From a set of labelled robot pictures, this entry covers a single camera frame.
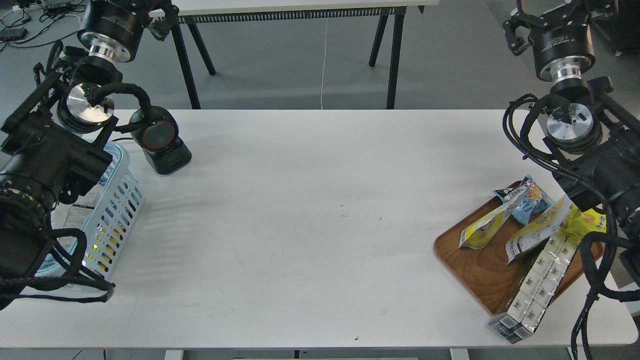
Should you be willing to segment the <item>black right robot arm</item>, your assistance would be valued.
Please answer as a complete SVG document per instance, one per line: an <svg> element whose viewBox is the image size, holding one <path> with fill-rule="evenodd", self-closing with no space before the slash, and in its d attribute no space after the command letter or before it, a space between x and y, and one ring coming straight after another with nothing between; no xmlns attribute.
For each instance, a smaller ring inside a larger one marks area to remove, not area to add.
<svg viewBox="0 0 640 360"><path fill-rule="evenodd" d="M617 291L605 285L618 249L621 263L639 282L640 138L639 121L610 93L611 80L585 80L595 64L590 23L618 14L615 0L566 0L540 15L527 13L518 0L502 24L510 52L531 48L535 75L550 82L550 92L526 94L510 102L502 119L509 141L538 166L550 171L581 210L601 207L604 232L590 232L579 246L583 273L590 285L585 305L571 332L572 355L582 337L585 357L588 315L600 297L639 300L638 290Z"/></svg>

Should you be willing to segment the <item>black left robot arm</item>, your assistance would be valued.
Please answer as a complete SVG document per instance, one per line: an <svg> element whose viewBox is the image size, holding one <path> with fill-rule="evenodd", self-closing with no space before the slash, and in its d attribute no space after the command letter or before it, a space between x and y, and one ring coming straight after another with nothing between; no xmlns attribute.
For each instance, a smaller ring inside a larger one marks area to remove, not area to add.
<svg viewBox="0 0 640 360"><path fill-rule="evenodd" d="M55 205L71 205L99 183L112 162L113 132L130 133L153 170L172 174L192 159L169 111L125 83L117 64L135 59L148 29L162 41L178 23L169 0L92 0L78 30L82 47L56 41L36 89L4 121L1 150L1 308L27 287L49 299L73 284L103 291L78 303L105 302L114 284L82 264L88 239L78 228L54 229Z"/></svg>

